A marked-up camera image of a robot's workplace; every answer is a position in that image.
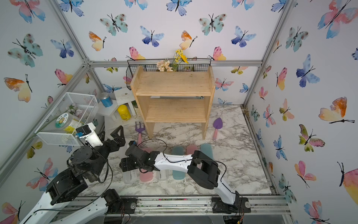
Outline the pink pencil case top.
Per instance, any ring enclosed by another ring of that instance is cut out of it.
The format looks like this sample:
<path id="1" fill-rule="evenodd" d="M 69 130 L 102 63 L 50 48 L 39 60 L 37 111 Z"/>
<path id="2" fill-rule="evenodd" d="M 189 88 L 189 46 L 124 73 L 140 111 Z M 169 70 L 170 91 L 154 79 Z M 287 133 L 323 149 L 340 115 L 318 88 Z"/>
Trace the pink pencil case top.
<path id="1" fill-rule="evenodd" d="M 146 171 L 144 169 L 139 170 L 139 179 L 141 182 L 150 182 L 153 179 L 153 172 Z"/>

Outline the pink pencil case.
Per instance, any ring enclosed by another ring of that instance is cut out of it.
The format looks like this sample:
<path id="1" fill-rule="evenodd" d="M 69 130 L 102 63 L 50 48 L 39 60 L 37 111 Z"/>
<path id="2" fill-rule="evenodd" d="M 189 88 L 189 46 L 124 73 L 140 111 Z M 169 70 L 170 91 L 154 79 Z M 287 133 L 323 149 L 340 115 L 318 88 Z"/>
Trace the pink pencil case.
<path id="1" fill-rule="evenodd" d="M 193 154 L 197 150 L 199 150 L 197 145 L 189 145 L 186 148 L 186 154 L 187 155 Z"/>
<path id="2" fill-rule="evenodd" d="M 153 179 L 153 172 L 146 171 L 144 169 L 139 170 L 139 179 L 141 182 L 150 182 Z"/>

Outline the teal pencil case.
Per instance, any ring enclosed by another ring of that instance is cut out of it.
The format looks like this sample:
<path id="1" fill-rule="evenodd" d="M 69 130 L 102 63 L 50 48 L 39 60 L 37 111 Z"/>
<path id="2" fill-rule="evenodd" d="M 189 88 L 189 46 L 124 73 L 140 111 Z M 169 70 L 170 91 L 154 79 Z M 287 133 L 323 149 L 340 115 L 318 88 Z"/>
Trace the teal pencil case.
<path id="1" fill-rule="evenodd" d="M 172 148 L 173 155 L 184 155 L 184 148 L 182 146 L 175 146 Z M 172 177 L 174 180 L 183 180 L 186 177 L 186 173 L 181 171 L 172 171 Z"/>
<path id="2" fill-rule="evenodd" d="M 200 145 L 200 150 L 202 153 L 204 153 L 206 156 L 208 156 L 210 159 L 214 159 L 213 156 L 213 148 L 211 144 L 205 143 Z"/>

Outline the clear pencil case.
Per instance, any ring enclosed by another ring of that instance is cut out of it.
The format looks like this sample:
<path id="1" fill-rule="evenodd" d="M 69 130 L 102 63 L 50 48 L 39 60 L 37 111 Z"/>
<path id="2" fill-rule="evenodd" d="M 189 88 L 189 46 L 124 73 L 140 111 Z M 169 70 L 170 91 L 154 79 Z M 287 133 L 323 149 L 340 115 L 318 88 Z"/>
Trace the clear pencil case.
<path id="1" fill-rule="evenodd" d="M 159 151 L 162 153 L 165 149 L 166 149 L 166 147 L 159 147 L 156 151 Z M 168 180 L 169 176 L 170 176 L 169 170 L 156 171 L 156 178 L 158 181 L 166 181 L 166 180 Z"/>
<path id="2" fill-rule="evenodd" d="M 128 149 L 125 152 L 124 158 L 121 159 L 120 168 L 123 173 L 123 181 L 125 184 L 133 184 L 138 180 L 138 173 L 136 171 L 135 161 L 126 155 Z"/>

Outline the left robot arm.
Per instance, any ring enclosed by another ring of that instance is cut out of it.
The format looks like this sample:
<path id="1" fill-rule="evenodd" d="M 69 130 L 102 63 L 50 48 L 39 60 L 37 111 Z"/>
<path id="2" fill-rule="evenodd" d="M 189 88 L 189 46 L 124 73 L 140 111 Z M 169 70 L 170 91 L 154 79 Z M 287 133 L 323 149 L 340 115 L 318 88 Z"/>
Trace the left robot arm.
<path id="1" fill-rule="evenodd" d="M 124 128 L 118 126 L 109 140 L 101 138 L 95 129 L 93 123 L 76 129 L 76 137 L 83 146 L 71 154 L 66 161 L 67 169 L 47 185 L 39 202 L 21 223 L 50 224 L 58 213 L 66 212 L 65 207 L 85 191 L 89 183 L 113 179 L 108 156 L 125 146 Z"/>

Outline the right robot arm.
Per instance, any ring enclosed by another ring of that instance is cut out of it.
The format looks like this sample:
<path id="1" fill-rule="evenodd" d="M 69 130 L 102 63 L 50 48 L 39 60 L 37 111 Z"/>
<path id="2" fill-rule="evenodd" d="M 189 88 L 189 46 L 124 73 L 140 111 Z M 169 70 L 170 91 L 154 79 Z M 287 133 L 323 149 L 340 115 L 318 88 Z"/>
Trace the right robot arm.
<path id="1" fill-rule="evenodd" d="M 219 162 L 201 151 L 190 155 L 168 155 L 159 151 L 150 153 L 137 145 L 129 146 L 119 167 L 123 172 L 172 170 L 188 174 L 200 187 L 212 189 L 218 195 L 211 199 L 213 213 L 247 214 L 251 212 L 249 200 L 230 188 L 219 169 Z"/>

